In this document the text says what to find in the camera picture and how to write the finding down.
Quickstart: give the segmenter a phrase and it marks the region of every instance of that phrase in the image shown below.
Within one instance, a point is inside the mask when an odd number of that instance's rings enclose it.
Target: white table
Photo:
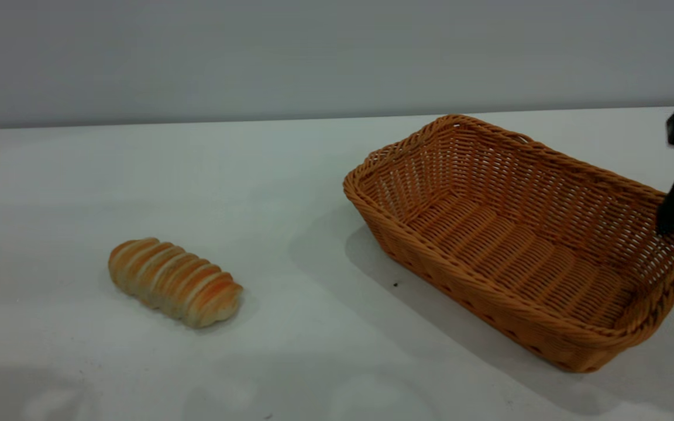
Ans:
[[[667,190],[671,112],[477,116]],[[0,130],[0,419],[674,419],[674,311],[567,374],[383,255],[342,179],[432,119]],[[232,272],[238,315],[117,291],[110,250],[147,236]]]

